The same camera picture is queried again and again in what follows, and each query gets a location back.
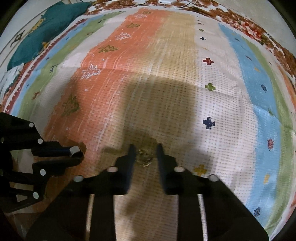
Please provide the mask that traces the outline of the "white crumpled cloth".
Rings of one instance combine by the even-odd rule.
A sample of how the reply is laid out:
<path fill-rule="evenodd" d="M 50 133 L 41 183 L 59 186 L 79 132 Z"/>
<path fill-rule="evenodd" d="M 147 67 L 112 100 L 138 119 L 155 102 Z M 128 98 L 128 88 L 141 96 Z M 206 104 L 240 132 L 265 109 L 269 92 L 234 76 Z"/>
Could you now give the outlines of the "white crumpled cloth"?
<path fill-rule="evenodd" d="M 23 69 L 24 63 L 11 68 L 9 71 L 6 71 L 1 78 L 1 100 L 4 98 L 4 95 L 8 92 L 9 87 L 17 80 Z"/>

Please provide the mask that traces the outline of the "striped colourful play mat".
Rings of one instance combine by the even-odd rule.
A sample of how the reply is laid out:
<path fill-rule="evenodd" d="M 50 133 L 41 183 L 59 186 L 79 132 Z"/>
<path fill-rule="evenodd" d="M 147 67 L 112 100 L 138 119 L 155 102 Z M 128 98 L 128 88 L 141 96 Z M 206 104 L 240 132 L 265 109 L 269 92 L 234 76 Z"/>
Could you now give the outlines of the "striped colourful play mat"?
<path fill-rule="evenodd" d="M 98 174 L 128 144 L 153 155 L 115 200 L 120 240 L 173 240 L 175 197 L 157 183 L 162 143 L 198 177 L 217 174 L 274 240 L 295 209 L 292 77 L 274 54 L 194 11 L 136 6 L 81 16 L 35 58 L 9 114 L 48 141 L 85 145 L 45 200 L 6 217 L 24 237 L 76 174 Z"/>

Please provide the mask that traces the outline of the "teal blue pillow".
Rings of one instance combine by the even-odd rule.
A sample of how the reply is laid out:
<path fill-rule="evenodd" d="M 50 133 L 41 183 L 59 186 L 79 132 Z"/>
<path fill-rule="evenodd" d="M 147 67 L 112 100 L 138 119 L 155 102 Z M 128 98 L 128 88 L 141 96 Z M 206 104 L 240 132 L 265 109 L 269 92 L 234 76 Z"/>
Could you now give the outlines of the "teal blue pillow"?
<path fill-rule="evenodd" d="M 60 1 L 49 7 L 17 47 L 7 65 L 7 70 L 36 58 L 48 42 L 84 14 L 90 5 L 90 2 L 64 4 Z"/>

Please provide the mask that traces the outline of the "white power adapter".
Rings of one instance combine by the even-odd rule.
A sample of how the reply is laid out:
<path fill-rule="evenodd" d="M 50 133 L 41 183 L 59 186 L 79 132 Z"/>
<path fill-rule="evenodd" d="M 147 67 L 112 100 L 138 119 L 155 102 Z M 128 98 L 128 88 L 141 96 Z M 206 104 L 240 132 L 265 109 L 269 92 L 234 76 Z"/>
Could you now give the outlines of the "white power adapter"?
<path fill-rule="evenodd" d="M 159 4 L 169 4 L 169 5 L 172 5 L 175 2 L 176 2 L 176 0 L 158 0 L 158 3 Z"/>

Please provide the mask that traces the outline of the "floral red brown bedsheet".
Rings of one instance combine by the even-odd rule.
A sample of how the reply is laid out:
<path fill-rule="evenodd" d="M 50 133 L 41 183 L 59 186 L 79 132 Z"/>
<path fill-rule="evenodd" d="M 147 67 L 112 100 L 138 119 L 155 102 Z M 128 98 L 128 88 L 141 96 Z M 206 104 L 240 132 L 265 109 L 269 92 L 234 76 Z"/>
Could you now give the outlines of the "floral red brown bedsheet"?
<path fill-rule="evenodd" d="M 292 77 L 292 80 L 286 82 L 286 86 L 290 94 L 290 99 L 292 103 L 295 103 L 295 56 L 293 56 L 293 54 L 290 51 L 288 51 L 287 49 L 282 47 L 278 42 L 276 42 L 276 40 L 274 40 L 267 33 L 266 30 L 257 25 L 257 23 L 255 23 L 253 20 L 241 16 L 240 14 L 236 13 L 235 11 L 229 8 L 226 8 L 225 6 L 223 6 L 220 3 L 217 3 L 216 1 L 176 1 L 172 5 L 159 4 L 158 1 L 90 1 L 90 3 L 91 5 L 86 10 L 86 12 L 77 17 L 68 27 L 74 27 L 75 25 L 82 23 L 83 19 L 81 19 L 81 16 L 96 15 L 98 13 L 103 13 L 104 11 L 108 10 L 132 8 L 136 6 L 159 6 L 165 9 L 183 9 L 186 11 L 194 11 L 198 14 L 207 16 L 208 18 L 224 22 L 230 27 L 239 30 L 251 39 L 256 40 L 261 45 L 263 45 L 269 52 L 274 54 L 276 59 L 282 65 L 283 69 L 288 73 L 290 77 Z M 43 14 L 47 11 L 47 9 L 42 11 L 37 16 L 33 17 L 33 20 L 37 23 L 39 19 L 43 16 Z M 25 39 L 25 37 L 28 35 L 31 28 L 28 29 L 27 27 L 23 27 L 21 30 L 19 30 L 19 32 L 14 36 L 14 39 L 9 42 L 10 47 L 4 48 L 6 53 L 1 53 L 1 66 L 4 68 L 1 71 L 1 78 L 3 77 L 4 73 L 8 71 L 7 65 L 11 57 L 13 56 L 17 47 L 20 45 L 23 39 Z M 55 44 L 55 38 L 44 46 L 44 49 L 42 49 L 39 55 L 44 55 L 50 50 L 50 48 Z M 2 112 L 9 113 L 11 111 L 11 107 L 15 103 L 15 100 L 20 94 L 21 90 L 20 87 L 17 87 L 17 83 L 19 83 L 24 71 L 28 68 L 29 64 L 32 61 L 24 64 L 23 69 L 20 75 L 18 76 L 17 80 L 13 83 L 11 87 L 9 87 L 8 92 L 4 95 L 4 98 L 1 100 Z"/>

